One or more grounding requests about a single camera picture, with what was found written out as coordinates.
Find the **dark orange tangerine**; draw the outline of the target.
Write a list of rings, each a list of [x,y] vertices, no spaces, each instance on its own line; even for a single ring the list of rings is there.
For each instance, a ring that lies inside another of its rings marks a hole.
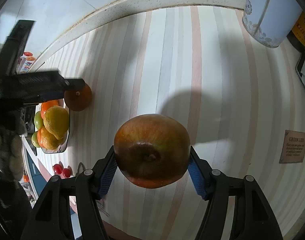
[[[91,104],[92,90],[87,83],[81,89],[67,90],[64,92],[64,101],[70,110],[81,112]]]

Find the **large yellow lemon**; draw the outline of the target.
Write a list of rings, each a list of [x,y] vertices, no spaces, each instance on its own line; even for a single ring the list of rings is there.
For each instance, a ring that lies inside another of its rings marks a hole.
[[[56,139],[62,139],[69,129],[69,113],[61,106],[50,107],[44,115],[43,123]]]

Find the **green apple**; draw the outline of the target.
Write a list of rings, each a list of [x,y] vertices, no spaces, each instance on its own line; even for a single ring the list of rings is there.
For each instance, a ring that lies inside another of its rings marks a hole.
[[[34,132],[33,135],[31,136],[31,142],[32,144],[34,145],[34,147],[36,148],[40,148],[40,144],[39,144],[39,141],[38,141],[38,136],[37,136],[37,132]]]
[[[34,116],[34,125],[35,125],[35,128],[37,130],[41,129],[44,126],[43,118],[41,116],[41,112],[40,111],[35,113],[35,116]]]

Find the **small yellow lemon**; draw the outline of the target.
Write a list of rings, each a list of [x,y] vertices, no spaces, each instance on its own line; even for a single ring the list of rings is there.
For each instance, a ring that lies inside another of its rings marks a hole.
[[[56,150],[60,145],[62,145],[67,137],[67,133],[65,133],[64,137],[62,139],[56,139],[56,137],[48,132],[48,130],[45,127],[42,127],[42,144],[43,148],[46,150]]]

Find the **red apple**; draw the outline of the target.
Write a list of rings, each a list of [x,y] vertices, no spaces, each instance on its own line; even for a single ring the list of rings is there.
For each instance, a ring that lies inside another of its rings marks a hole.
[[[144,114],[125,122],[114,137],[117,165],[127,180],[157,189],[181,179],[190,158],[191,141],[178,121]]]

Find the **bright orange tangerine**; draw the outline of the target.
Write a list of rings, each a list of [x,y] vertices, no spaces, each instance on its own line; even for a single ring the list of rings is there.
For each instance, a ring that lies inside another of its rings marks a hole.
[[[46,111],[47,111],[50,107],[58,106],[58,105],[59,105],[59,100],[50,100],[50,101],[41,103],[41,109],[40,109],[41,118],[42,118],[42,119],[44,118],[44,115],[45,115]]]

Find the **green apple on plate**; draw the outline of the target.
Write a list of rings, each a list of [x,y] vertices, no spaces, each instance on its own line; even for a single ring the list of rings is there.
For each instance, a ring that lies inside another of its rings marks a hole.
[[[34,125],[35,125],[35,128],[37,130],[41,129],[44,126],[43,118],[41,116],[41,112],[40,111],[35,113],[35,116],[34,116]]]

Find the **brown label tag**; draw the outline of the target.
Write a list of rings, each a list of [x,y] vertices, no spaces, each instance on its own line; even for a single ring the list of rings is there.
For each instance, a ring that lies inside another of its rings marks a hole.
[[[305,132],[286,130],[279,163],[302,163],[304,155]]]

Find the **striped cat table mat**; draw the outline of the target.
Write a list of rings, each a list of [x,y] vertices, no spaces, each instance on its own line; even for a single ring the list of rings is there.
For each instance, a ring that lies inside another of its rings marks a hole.
[[[226,175],[254,176],[283,237],[305,223],[305,152],[281,164],[284,134],[305,133],[305,91],[288,40],[274,49],[244,29],[242,12],[221,7],[159,9],[113,21],[69,42],[42,69],[82,77],[91,105],[71,113],[65,152],[37,157],[42,173],[56,163],[91,168],[136,115],[180,122],[198,155]]]

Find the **colourful fruit wall sticker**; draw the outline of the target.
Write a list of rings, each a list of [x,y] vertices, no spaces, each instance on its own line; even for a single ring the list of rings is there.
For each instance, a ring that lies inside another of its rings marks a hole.
[[[20,57],[16,70],[17,74],[27,73],[35,60],[36,58],[34,57],[33,53],[29,51],[25,51],[23,55]]]

